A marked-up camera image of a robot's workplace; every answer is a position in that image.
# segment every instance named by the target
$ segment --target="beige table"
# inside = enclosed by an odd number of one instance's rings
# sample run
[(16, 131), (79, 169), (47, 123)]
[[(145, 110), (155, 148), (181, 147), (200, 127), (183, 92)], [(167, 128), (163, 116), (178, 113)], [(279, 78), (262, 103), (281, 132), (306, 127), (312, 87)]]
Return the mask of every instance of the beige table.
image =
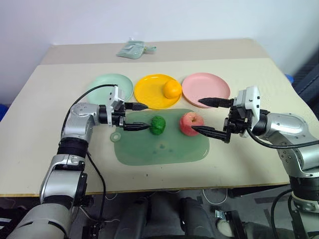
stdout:
[[(96, 76), (105, 73), (124, 74), (135, 84), (154, 73), (168, 74), (181, 82), (191, 73), (210, 72), (229, 84), (231, 97), (257, 85), (262, 109), (301, 115), (311, 133), (319, 137), (319, 123), (311, 109), (254, 41), (162, 42), (157, 43), (157, 54), (137, 61), (115, 57), (113, 53), (121, 46), (56, 46), (48, 51), (0, 123), (2, 196), (38, 195), (57, 151), (67, 109)], [(181, 53), (178, 46), (189, 51)], [(219, 130), (228, 114), (228, 109), (194, 107), (184, 98), (173, 108), (192, 109), (204, 117), (206, 125)], [(94, 128), (89, 146), (109, 192), (279, 185), (289, 181), (276, 150), (250, 138), (233, 135), (230, 144), (210, 139), (208, 155), (196, 162), (127, 166), (115, 157), (109, 140), (113, 131), (106, 125)], [(89, 175), (87, 192), (101, 192), (101, 181), (89, 161), (85, 171)]]

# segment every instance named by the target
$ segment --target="pink plate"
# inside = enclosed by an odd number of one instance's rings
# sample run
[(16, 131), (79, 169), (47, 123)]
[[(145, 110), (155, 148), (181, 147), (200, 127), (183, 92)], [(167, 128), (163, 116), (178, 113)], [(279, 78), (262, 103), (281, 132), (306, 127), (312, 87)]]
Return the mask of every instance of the pink plate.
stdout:
[(187, 76), (182, 83), (185, 98), (193, 105), (210, 108), (198, 100), (208, 97), (228, 99), (230, 89), (228, 84), (218, 76), (210, 73), (194, 73)]

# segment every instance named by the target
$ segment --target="yellow plate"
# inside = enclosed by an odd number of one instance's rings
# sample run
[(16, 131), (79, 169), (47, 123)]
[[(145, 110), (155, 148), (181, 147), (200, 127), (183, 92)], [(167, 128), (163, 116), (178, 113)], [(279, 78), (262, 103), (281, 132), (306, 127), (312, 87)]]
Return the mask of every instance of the yellow plate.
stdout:
[(134, 95), (138, 102), (147, 105), (150, 109), (161, 110), (175, 105), (180, 96), (168, 99), (164, 96), (163, 86), (169, 80), (175, 80), (174, 78), (162, 75), (148, 75), (140, 79), (134, 88)]

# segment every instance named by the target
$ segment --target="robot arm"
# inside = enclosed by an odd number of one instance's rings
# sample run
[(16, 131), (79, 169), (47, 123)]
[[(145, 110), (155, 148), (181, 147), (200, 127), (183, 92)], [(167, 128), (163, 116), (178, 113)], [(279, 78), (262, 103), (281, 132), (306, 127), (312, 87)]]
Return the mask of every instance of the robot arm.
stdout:
[(69, 237), (72, 209), (85, 196), (85, 157), (93, 126), (101, 123), (124, 130), (143, 130), (150, 125), (126, 123), (126, 110), (144, 110), (140, 103), (124, 103), (121, 90), (113, 88), (107, 105), (78, 103), (71, 107), (57, 154), (40, 188), (41, 204), (32, 208), (8, 236), (9, 239), (63, 239)]
[[(205, 98), (199, 102), (210, 107), (230, 108), (230, 112), (223, 131), (193, 126), (197, 132), (225, 143), (229, 143), (232, 133), (239, 133), (242, 137), (250, 135), (258, 143), (277, 149), (289, 175), (293, 201), (298, 209), (298, 214), (293, 218), (294, 228), (300, 229), (301, 225), (306, 236), (307, 232), (318, 231), (319, 142), (310, 134), (305, 120), (293, 114), (274, 114), (261, 110), (256, 86), (240, 91), (234, 99)], [(259, 140), (257, 136), (272, 145)]]

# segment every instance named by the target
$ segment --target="red apple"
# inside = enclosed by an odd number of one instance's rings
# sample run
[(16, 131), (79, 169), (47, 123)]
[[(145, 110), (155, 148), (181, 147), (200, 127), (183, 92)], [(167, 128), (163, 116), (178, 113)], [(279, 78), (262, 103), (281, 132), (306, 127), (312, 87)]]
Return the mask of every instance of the red apple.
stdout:
[(188, 136), (195, 136), (199, 133), (193, 130), (192, 126), (202, 126), (204, 125), (204, 119), (202, 116), (196, 114), (195, 112), (188, 112), (184, 114), (179, 121), (179, 128), (184, 134)]

